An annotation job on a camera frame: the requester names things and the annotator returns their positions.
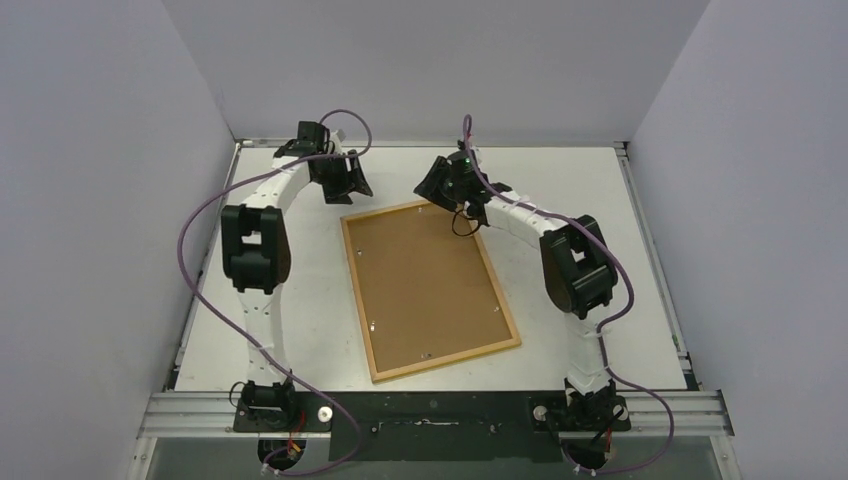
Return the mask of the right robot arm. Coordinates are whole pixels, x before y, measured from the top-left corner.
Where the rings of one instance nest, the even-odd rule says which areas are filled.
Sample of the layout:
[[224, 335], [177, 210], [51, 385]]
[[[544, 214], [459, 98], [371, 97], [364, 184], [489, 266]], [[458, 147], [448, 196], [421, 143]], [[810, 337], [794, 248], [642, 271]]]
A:
[[510, 233], [537, 249], [544, 286], [566, 320], [567, 373], [561, 425], [569, 430], [606, 433], [630, 429], [629, 412], [609, 375], [591, 319], [596, 307], [613, 298], [618, 272], [605, 250], [597, 221], [588, 215], [563, 220], [544, 212], [503, 183], [491, 183], [465, 149], [439, 156], [416, 195], [479, 226]]

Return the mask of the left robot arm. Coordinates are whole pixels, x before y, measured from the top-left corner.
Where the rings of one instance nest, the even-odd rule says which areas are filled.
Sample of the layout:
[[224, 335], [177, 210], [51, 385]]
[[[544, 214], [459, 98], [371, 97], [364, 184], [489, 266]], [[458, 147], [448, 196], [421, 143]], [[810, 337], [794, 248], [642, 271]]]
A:
[[297, 135], [272, 156], [272, 170], [253, 193], [223, 208], [222, 263], [237, 292], [248, 339], [248, 373], [239, 416], [274, 431], [299, 425], [304, 416], [286, 358], [281, 294], [292, 255], [284, 215], [309, 184], [328, 204], [350, 204], [353, 193], [372, 195], [355, 150], [342, 130], [302, 121]]

